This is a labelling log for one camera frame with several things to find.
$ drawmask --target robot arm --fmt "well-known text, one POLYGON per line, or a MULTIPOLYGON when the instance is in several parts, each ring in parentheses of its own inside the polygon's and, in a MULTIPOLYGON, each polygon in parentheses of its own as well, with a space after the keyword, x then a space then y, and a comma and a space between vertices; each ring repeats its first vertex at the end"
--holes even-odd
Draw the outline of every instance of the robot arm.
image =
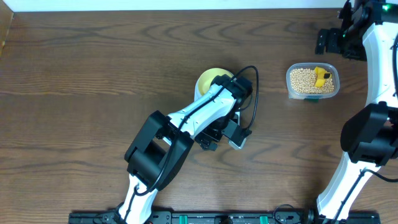
POLYGON ((168 116, 156 111, 149 116, 125 155, 125 160, 129 163, 127 171, 130 173, 130 187, 125 202, 118 210, 121 222, 143 224, 150 217, 157 192, 164 189, 177 175, 194 141, 208 149, 213 145, 212 141, 218 142, 225 135, 233 146, 243 146, 251 132, 239 126, 236 113, 251 94, 252 86, 245 78, 238 78, 234 82, 228 80, 227 75, 216 77, 206 94, 180 111, 168 116), (226 82, 229 84, 216 96, 226 82), (215 97, 213 101, 197 109, 212 97, 215 97), (177 127, 194 110, 197 111, 181 126, 180 135, 175 140, 177 127), (172 151, 169 166, 165 168, 156 188, 138 196, 134 194, 134 189, 137 187, 137 191, 142 193, 155 184, 169 153, 161 149, 153 141, 154 138, 163 139, 169 145, 172 145, 172 141, 177 142, 173 150, 169 150, 172 151))
POLYGON ((398 33, 398 5, 362 0, 351 8, 347 1, 339 18, 343 20, 340 29, 319 32, 315 53, 322 54, 326 47, 327 52, 367 60, 368 98, 366 107, 343 127, 343 157, 331 182, 317 198, 315 223, 346 220, 352 203, 371 177, 371 173, 363 175, 361 171, 377 172, 397 157, 398 100, 392 46, 398 33), (387 121, 392 126, 385 126, 387 121))

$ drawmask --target wood grain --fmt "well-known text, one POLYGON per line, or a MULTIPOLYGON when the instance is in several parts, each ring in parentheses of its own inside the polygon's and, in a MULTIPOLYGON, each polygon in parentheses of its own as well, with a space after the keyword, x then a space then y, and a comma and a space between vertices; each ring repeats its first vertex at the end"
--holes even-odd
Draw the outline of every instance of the wood grain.
POLYGON ((6 44, 6 37, 11 25, 14 13, 0 0, 0 56, 2 48, 6 44))
MULTIPOLYGON (((366 101, 366 63, 314 54, 318 30, 339 23, 335 9, 18 13, 0 61, 1 223, 66 223, 72 210, 115 207, 129 184, 123 155, 146 118, 191 103, 206 69, 246 65, 260 71, 260 96, 245 149, 225 139, 215 152, 195 145, 155 205, 305 208, 338 165, 341 128, 366 101), (338 95, 288 99, 285 73, 298 62, 334 65, 338 95)), ((390 161, 381 173, 397 168, 390 161)), ((372 178, 353 209, 396 223, 396 195, 372 178)))

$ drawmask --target white wall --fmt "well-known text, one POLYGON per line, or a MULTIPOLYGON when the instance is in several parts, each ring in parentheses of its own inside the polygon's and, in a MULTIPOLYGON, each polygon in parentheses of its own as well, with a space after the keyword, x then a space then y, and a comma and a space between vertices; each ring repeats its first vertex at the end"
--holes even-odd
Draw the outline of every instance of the white wall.
POLYGON ((342 8, 346 0, 3 0, 14 12, 342 8))

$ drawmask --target green light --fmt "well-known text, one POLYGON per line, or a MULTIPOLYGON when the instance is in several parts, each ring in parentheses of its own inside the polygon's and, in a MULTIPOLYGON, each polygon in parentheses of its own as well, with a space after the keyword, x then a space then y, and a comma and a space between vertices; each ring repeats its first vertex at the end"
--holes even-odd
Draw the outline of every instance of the green light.
POLYGON ((390 9, 390 5, 383 5, 382 7, 385 11, 388 11, 390 9))

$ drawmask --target wooden edge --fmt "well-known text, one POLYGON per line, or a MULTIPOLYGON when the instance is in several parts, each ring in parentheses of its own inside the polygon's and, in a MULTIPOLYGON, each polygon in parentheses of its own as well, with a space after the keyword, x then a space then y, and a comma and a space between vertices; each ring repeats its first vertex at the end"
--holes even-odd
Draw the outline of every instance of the wooden edge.
POLYGON ((6 44, 6 38, 11 26, 14 12, 8 8, 3 0, 0 0, 0 57, 3 47, 6 44))

